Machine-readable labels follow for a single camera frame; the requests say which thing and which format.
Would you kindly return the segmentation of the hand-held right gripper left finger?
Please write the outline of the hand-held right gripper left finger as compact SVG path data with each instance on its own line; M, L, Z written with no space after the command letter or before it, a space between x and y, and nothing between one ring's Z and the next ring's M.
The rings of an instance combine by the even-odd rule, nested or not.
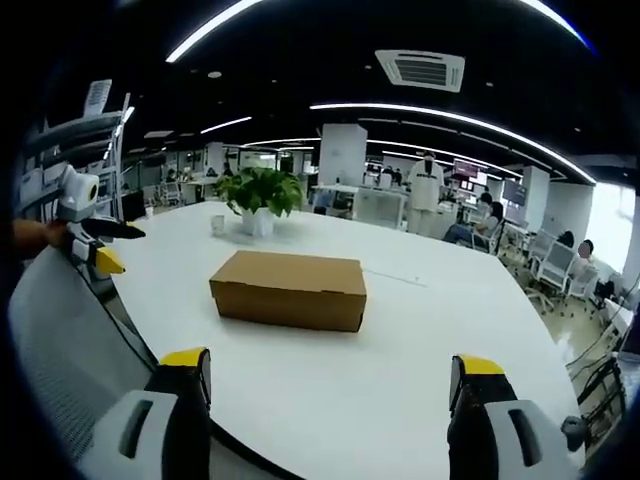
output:
M85 478L208 479L210 373L205 347L163 357L144 389L125 394L95 424Z

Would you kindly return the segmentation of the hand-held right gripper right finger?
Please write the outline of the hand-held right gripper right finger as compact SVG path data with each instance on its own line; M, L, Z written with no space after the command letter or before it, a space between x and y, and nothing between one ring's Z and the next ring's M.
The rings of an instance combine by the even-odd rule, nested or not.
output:
M504 370L471 355L452 357L447 430L451 479L577 479L570 458L585 442L585 422L554 423L520 399Z

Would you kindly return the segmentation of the person's left hand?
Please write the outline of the person's left hand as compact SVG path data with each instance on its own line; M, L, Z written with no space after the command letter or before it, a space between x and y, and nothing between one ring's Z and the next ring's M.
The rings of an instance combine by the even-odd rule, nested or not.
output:
M12 222L13 243L21 259L33 259L46 247L61 248L67 238L67 224L54 220L42 223L34 220L15 219Z

